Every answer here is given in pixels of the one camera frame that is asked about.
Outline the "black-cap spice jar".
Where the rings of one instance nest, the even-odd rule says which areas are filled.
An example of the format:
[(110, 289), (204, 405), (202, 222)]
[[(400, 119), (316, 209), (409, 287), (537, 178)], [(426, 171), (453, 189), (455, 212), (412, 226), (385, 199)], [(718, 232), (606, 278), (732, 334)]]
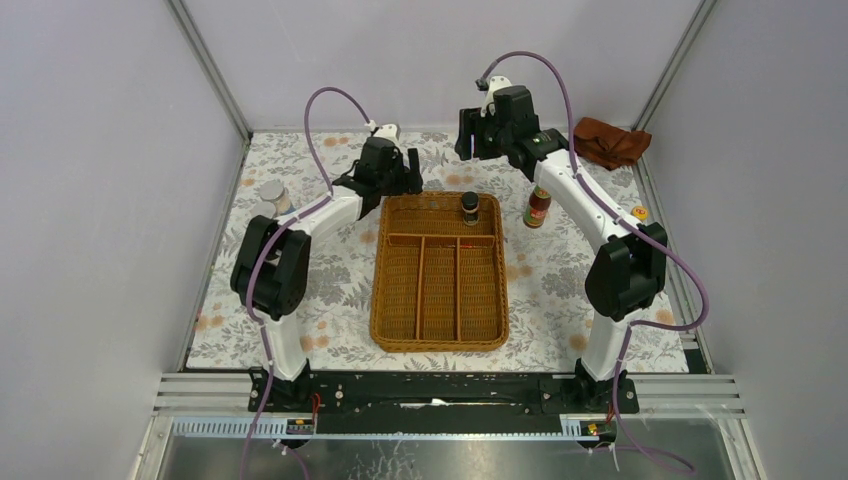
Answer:
[(476, 192), (464, 192), (460, 198), (463, 211), (463, 223), (474, 226), (479, 221), (479, 196)]

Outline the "red sauce bottle yellow cap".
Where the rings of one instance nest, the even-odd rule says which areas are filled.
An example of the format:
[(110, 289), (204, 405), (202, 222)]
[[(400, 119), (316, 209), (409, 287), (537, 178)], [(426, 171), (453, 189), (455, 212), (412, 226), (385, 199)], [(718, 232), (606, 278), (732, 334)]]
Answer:
[(541, 227), (547, 217), (552, 198), (549, 192), (536, 185), (528, 199), (522, 219), (528, 228)]

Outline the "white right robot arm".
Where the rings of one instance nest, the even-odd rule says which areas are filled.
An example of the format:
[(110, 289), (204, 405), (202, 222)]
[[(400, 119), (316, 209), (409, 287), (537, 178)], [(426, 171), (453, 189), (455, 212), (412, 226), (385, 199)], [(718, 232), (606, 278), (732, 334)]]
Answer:
[(565, 210), (595, 254), (584, 282), (594, 325), (577, 367), (587, 376), (575, 382), (573, 396), (583, 410), (597, 412), (613, 398), (609, 380), (626, 327), (665, 287), (666, 231), (627, 214), (577, 160), (566, 137), (541, 128), (525, 86), (494, 76), (478, 88), (485, 99), (461, 110), (456, 153), (463, 160), (507, 158)]

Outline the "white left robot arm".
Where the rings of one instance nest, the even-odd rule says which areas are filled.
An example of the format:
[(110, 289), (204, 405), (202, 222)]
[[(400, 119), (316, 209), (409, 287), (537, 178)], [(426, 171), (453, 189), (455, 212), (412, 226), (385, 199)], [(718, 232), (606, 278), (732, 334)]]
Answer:
[(246, 228), (230, 278), (258, 324), (272, 398), (288, 411), (309, 401), (309, 361), (296, 312), (305, 297), (314, 244), (376, 209), (383, 198), (423, 190), (420, 154), (394, 141), (368, 138), (360, 157), (333, 180), (331, 191), (281, 218), (258, 215)]

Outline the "brown wicker basket tray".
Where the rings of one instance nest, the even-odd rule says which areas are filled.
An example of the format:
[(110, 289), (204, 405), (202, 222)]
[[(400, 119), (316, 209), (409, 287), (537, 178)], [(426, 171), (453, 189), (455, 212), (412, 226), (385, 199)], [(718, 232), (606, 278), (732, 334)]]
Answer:
[(478, 221), (467, 225), (461, 197), (383, 201), (369, 329), (386, 352), (487, 352), (509, 337), (500, 203), (479, 194)]

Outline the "brown folded cloth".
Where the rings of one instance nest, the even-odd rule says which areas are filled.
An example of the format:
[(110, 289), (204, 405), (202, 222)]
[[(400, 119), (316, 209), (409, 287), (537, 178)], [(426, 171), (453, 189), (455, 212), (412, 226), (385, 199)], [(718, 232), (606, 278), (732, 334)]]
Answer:
[(574, 129), (574, 141), (579, 156), (612, 171), (636, 165), (649, 148), (652, 135), (584, 117)]

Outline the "silver-lid salt jar far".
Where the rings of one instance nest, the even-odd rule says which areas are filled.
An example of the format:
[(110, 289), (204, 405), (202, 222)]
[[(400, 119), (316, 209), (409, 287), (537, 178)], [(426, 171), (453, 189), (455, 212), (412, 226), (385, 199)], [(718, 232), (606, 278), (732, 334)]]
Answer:
[(280, 180), (271, 180), (261, 185), (259, 196), (264, 204), (273, 206), (274, 216), (287, 215), (296, 210), (291, 201), (289, 190)]

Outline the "silver-lid salt jar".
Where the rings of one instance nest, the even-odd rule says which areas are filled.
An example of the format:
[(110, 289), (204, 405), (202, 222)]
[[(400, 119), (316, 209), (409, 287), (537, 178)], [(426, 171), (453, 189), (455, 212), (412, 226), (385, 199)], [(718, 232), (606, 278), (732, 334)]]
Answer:
[(258, 216), (267, 219), (274, 219), (277, 216), (276, 205), (268, 201), (260, 201), (256, 203), (250, 211), (250, 218)]
[(289, 190), (280, 180), (271, 180), (261, 185), (259, 196), (264, 204), (273, 206), (274, 216), (287, 215), (296, 210), (291, 201)]

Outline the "silver-lid salt jar near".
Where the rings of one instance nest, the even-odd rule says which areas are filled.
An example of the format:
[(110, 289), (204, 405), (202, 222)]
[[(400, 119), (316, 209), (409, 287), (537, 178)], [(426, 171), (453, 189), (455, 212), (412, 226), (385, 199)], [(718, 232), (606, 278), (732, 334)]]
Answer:
[(274, 219), (277, 216), (276, 205), (268, 201), (260, 201), (256, 203), (250, 211), (250, 218), (258, 216), (267, 219)]

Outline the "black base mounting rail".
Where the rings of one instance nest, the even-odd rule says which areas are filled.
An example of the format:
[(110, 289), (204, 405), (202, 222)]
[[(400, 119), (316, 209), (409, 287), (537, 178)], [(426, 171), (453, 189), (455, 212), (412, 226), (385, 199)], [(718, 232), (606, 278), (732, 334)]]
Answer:
[(248, 371), (249, 411), (303, 413), (320, 434), (547, 434), (562, 415), (640, 410), (625, 373), (595, 382), (584, 371), (437, 373), (338, 371), (305, 368), (294, 380)]

